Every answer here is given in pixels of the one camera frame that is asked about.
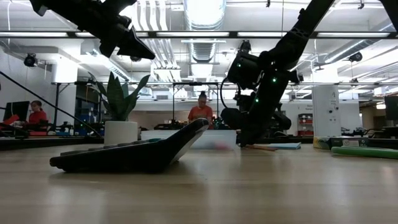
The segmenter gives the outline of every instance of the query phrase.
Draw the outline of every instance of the black robotic arm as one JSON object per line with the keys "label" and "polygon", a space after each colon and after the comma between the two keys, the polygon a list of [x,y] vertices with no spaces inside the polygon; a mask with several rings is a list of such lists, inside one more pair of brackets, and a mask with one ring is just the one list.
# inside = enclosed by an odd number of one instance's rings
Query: black robotic arm
{"label": "black robotic arm", "polygon": [[[245,97],[251,105],[247,111],[237,113],[226,108],[221,117],[228,121],[240,121],[241,147],[254,144],[263,137],[275,109],[289,82],[300,82],[293,69],[307,42],[332,6],[334,0],[312,0],[306,9],[301,9],[297,23],[281,38],[275,48],[263,51],[259,57],[247,52],[238,52],[227,78],[240,88],[256,91],[252,97]],[[381,0],[395,27],[398,27],[398,0]]]}
{"label": "black robotic arm", "polygon": [[154,53],[136,36],[131,19],[119,13],[137,0],[30,0],[33,10],[44,16],[51,9],[101,40],[99,50],[110,57],[116,46],[118,55],[132,59],[154,59]]}

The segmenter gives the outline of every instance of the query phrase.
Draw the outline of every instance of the box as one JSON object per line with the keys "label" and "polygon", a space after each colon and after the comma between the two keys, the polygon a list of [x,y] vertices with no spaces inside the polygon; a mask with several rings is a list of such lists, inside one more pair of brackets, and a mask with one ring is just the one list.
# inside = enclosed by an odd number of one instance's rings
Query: box
{"label": "box", "polygon": [[338,136],[338,137],[314,137],[313,147],[317,149],[328,149],[330,150],[333,146],[356,146],[356,147],[367,147],[369,145],[368,137],[349,137],[349,136]]}
{"label": "box", "polygon": [[[153,138],[165,139],[176,133],[178,130],[152,130],[142,131],[141,139]],[[218,149],[220,146],[226,149],[238,150],[236,145],[235,130],[206,130],[191,146],[190,149]]]}

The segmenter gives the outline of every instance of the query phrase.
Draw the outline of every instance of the woman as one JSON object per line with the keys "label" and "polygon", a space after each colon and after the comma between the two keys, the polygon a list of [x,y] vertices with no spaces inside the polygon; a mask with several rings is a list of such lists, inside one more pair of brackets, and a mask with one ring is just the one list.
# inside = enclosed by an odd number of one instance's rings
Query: woman
{"label": "woman", "polygon": [[198,119],[198,118],[206,118],[211,124],[213,117],[213,110],[206,105],[207,96],[204,91],[202,91],[199,95],[198,106],[194,106],[188,115],[189,123]]}
{"label": "woman", "polygon": [[42,102],[39,100],[30,103],[33,113],[29,116],[29,124],[39,124],[41,120],[46,121],[47,115],[42,109]]}

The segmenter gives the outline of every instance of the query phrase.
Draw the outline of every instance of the table surface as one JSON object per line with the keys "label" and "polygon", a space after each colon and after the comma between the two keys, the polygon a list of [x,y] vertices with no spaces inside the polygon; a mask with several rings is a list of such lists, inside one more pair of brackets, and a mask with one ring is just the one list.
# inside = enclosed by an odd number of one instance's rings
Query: table surface
{"label": "table surface", "polygon": [[65,174],[60,152],[0,152],[1,223],[398,223],[398,162],[191,150],[163,174]]}

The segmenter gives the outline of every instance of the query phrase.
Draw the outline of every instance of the red shirt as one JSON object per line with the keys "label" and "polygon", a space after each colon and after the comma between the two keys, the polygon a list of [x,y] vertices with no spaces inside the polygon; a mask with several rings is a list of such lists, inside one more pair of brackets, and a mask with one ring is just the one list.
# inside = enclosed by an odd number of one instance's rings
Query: red shirt
{"label": "red shirt", "polygon": [[189,112],[188,119],[193,121],[198,118],[212,118],[213,110],[209,106],[205,106],[204,108],[200,108],[198,106],[194,106]]}
{"label": "red shirt", "polygon": [[39,124],[40,120],[47,120],[47,115],[44,111],[33,112],[29,116],[29,124]]}

